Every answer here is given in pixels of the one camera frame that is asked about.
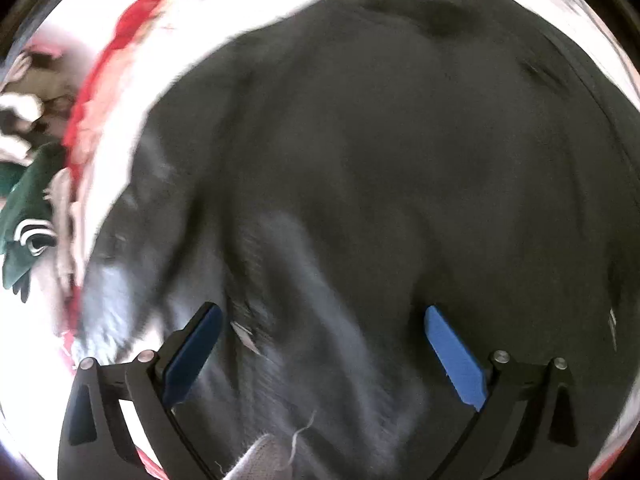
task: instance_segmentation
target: pile of clothes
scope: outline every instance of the pile of clothes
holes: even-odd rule
[[[70,190],[61,140],[76,92],[56,68],[61,57],[59,49],[30,44],[0,82],[2,286],[23,302],[31,267],[68,229],[54,204]]]
[[[20,103],[4,286],[26,298],[56,245],[76,362],[124,360],[156,321],[161,338],[217,302],[230,330],[175,413],[229,478],[265,434],[275,467],[240,464],[435,471],[474,416],[422,332],[437,304],[477,355],[567,357],[586,476],[638,416],[616,425],[640,369],[640,120],[622,55],[595,64],[601,30],[578,46],[557,9],[523,0],[255,1],[132,4],[78,93],[66,161],[33,124],[72,97],[57,82],[34,99],[35,58],[18,59],[0,96]],[[568,6],[572,26],[591,20]]]

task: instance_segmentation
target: white fabric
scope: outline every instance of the white fabric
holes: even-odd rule
[[[42,117],[42,101],[32,94],[7,92],[0,94],[0,109],[11,109],[18,117],[29,123]]]
[[[84,177],[80,181],[80,185],[76,190],[76,200],[69,208],[71,214],[71,221],[73,224],[73,237],[71,240],[71,255],[74,261],[74,283],[76,286],[82,286],[84,283],[84,271],[86,270],[86,264],[89,261],[91,253],[85,252],[85,228],[84,219],[86,217],[86,211],[84,207],[87,203],[87,192],[92,184],[93,163],[89,162],[84,168]]]
[[[55,174],[46,190],[45,199],[53,209],[53,229],[58,234],[56,245],[56,272],[66,298],[71,295],[71,277],[74,272],[71,255],[70,201],[72,176],[69,168]]]
[[[272,434],[260,437],[224,480],[291,480],[287,451]]]
[[[24,231],[24,228],[25,227],[30,227],[32,225],[39,225],[39,226],[44,226],[44,227],[48,227],[50,229],[53,229],[53,224],[49,220],[42,220],[42,219],[38,219],[38,218],[26,218],[26,219],[22,220],[21,222],[19,222],[18,225],[15,227],[14,241],[15,242],[20,241],[20,238],[22,237],[22,232]]]
[[[26,140],[14,135],[3,135],[0,130],[0,151],[17,160],[23,160],[30,149],[31,144]]]
[[[20,164],[21,166],[28,167],[33,162],[33,155],[27,155],[24,158],[18,158],[0,148],[0,162],[12,162],[14,164]]]

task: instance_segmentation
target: black fabric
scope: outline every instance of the black fabric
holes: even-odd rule
[[[297,478],[424,479],[473,415],[422,332],[437,304],[481,359],[567,359],[586,476],[639,369],[639,126],[512,0],[320,0],[151,110],[76,358],[214,301],[261,355],[229,327],[176,410],[212,470],[315,410]]]

